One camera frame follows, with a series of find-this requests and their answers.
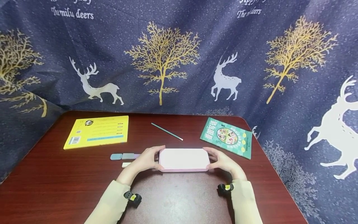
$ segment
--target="person's left hand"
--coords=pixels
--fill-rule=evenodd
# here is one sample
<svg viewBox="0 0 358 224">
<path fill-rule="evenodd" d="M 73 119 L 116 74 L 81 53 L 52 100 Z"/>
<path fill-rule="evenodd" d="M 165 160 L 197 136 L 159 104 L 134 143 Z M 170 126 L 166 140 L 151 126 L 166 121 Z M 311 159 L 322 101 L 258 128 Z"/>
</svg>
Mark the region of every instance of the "person's left hand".
<svg viewBox="0 0 358 224">
<path fill-rule="evenodd" d="M 129 166 L 136 168 L 138 172 L 142 172 L 148 169 L 163 170 L 164 168 L 158 163 L 154 162 L 154 156 L 160 150 L 165 149 L 165 146 L 154 146 L 144 150 L 142 154 L 133 161 Z"/>
<path fill-rule="evenodd" d="M 164 168 L 161 165 L 154 162 L 154 155 L 162 149 L 165 149 L 165 146 L 154 146 L 145 149 L 135 161 L 124 168 L 116 181 L 130 186 L 139 172 L 148 169 L 163 170 Z"/>
</svg>

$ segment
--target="green book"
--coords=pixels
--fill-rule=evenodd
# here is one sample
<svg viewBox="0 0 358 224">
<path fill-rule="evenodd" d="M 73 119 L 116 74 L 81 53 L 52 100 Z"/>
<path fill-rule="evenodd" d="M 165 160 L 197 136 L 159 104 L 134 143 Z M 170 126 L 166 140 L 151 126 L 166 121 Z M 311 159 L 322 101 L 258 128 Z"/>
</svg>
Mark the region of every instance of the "green book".
<svg viewBox="0 0 358 224">
<path fill-rule="evenodd" d="M 251 159 L 252 132 L 208 118 L 200 139 Z"/>
</svg>

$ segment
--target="book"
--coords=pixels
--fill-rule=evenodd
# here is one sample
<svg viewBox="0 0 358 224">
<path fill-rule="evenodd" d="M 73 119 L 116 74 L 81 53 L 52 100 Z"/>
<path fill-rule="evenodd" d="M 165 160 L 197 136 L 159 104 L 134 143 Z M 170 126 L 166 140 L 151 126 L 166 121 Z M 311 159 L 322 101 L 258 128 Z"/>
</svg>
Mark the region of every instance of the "book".
<svg viewBox="0 0 358 224">
<path fill-rule="evenodd" d="M 128 116 L 77 119 L 63 149 L 127 142 Z"/>
<path fill-rule="evenodd" d="M 208 118 L 200 139 L 251 159 L 252 132 Z"/>
</svg>

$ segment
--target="pink pencil case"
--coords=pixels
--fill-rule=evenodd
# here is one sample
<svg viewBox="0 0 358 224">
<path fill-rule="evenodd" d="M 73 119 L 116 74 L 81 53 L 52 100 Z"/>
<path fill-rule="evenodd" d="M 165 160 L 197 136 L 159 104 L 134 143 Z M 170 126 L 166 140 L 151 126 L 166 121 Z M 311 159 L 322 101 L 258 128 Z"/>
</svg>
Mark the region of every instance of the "pink pencil case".
<svg viewBox="0 0 358 224">
<path fill-rule="evenodd" d="M 203 149 L 166 148 L 159 152 L 159 164 L 163 172 L 203 172 L 210 161 Z"/>
</svg>

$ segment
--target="pencil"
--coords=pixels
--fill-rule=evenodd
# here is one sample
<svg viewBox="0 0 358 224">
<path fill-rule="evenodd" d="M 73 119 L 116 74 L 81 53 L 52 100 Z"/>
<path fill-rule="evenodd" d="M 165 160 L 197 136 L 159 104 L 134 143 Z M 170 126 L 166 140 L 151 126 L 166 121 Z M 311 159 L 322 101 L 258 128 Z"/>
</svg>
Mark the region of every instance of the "pencil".
<svg viewBox="0 0 358 224">
<path fill-rule="evenodd" d="M 162 131 L 165 131 L 165 132 L 168 133 L 169 135 L 172 135 L 172 136 L 176 137 L 176 138 L 179 139 L 179 140 L 183 140 L 182 138 L 180 138 L 180 137 L 174 135 L 173 133 L 171 133 L 171 132 L 165 130 L 164 128 L 159 127 L 159 126 L 156 125 L 156 124 L 153 124 L 153 123 L 152 123 L 152 125 L 156 126 L 157 128 L 159 128 L 159 129 L 162 130 Z"/>
</svg>

